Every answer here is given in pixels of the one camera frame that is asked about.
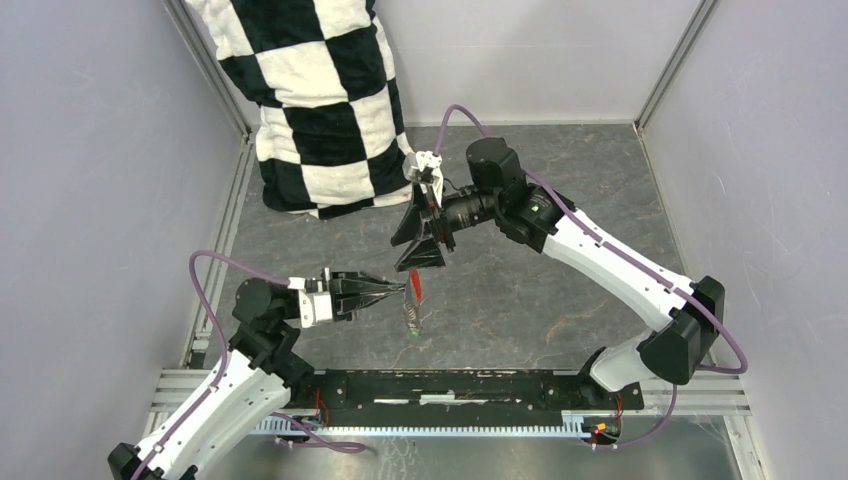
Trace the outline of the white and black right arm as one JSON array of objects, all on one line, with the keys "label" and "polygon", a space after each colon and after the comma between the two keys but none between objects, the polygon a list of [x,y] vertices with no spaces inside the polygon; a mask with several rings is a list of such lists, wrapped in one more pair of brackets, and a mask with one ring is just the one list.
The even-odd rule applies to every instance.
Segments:
[{"label": "white and black right arm", "polygon": [[405,248],[396,271],[444,267],[457,232],[492,221],[510,240],[602,286],[645,324],[643,333],[584,364],[577,392],[585,405],[602,408],[625,386],[653,377],[688,384],[720,336],[723,285],[711,277],[695,282],[628,247],[525,170],[502,138],[472,143],[466,160],[472,183],[450,195],[438,155],[420,151],[404,160],[412,200],[391,238]]}]

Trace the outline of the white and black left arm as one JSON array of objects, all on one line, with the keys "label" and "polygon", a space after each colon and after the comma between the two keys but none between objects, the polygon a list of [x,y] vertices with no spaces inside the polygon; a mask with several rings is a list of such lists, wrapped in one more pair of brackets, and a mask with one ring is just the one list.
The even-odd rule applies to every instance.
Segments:
[{"label": "white and black left arm", "polygon": [[152,434],[107,457],[116,479],[196,479],[262,420],[314,394],[315,369],[294,353],[302,329],[350,321],[403,283],[325,269],[317,278],[253,277],[237,289],[240,326],[203,382]]}]

